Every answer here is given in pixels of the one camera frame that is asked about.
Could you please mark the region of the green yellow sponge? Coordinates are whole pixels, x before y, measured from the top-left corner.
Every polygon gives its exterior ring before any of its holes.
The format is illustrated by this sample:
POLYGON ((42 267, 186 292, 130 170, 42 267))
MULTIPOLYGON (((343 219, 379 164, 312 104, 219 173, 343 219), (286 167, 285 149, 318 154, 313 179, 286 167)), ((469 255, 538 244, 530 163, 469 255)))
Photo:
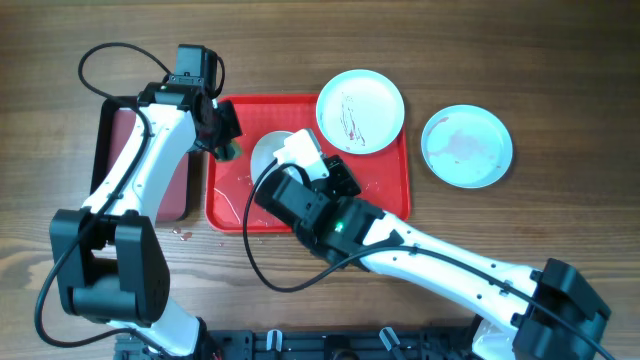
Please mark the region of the green yellow sponge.
POLYGON ((233 161, 243 154, 242 147, 236 141, 231 141, 225 145, 221 145, 215 149, 215 155, 217 161, 229 162, 233 161))

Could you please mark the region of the white plate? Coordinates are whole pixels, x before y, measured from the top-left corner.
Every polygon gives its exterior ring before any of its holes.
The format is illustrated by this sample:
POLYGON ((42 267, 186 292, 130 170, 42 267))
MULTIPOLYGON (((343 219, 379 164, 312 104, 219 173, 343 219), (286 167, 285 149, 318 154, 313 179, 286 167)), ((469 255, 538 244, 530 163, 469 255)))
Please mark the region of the white plate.
POLYGON ((465 189, 498 182, 514 158, 514 144, 503 122, 474 105, 452 105, 435 113, 423 129, 420 145, 435 176, 465 189))
POLYGON ((250 159, 250 177, 255 184, 259 176, 266 171, 269 175, 277 170, 277 164, 273 153, 284 145, 284 139, 292 135, 288 131, 274 131, 264 135, 255 145, 250 159))
POLYGON ((368 155, 387 148, 405 120, 405 104, 384 75, 367 69, 345 71, 320 91, 316 119, 323 137, 337 149, 368 155))

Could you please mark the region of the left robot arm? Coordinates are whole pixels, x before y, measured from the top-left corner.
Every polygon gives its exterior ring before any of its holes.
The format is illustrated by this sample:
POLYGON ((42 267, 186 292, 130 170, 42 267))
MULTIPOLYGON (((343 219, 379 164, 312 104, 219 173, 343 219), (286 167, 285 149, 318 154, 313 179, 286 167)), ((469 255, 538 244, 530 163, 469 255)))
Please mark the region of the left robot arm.
POLYGON ((218 348, 204 321, 171 299, 170 272, 154 225, 173 174, 191 152, 230 161, 241 153, 242 130, 231 102, 218 103, 224 62, 213 50, 182 44, 175 70, 136 99, 106 94, 132 110, 134 128, 102 183, 77 210, 59 210, 49 236, 54 265, 38 295, 34 324, 60 348, 127 334, 162 359, 213 359, 218 348), (43 312, 51 286, 69 315, 109 325, 83 340, 49 336, 43 312))

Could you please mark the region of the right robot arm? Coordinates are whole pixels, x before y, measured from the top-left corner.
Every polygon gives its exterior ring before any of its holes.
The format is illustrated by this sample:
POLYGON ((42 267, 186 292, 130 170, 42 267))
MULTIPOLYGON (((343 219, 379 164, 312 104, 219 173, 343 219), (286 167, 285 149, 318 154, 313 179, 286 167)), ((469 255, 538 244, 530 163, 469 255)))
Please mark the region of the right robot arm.
POLYGON ((543 269, 486 258, 437 239, 359 198, 337 156, 322 170, 271 161, 247 200, 289 226, 328 268, 302 291, 349 265, 405 280, 472 311, 481 323, 471 352, 482 359, 611 358, 601 344, 610 308, 572 265, 543 269))

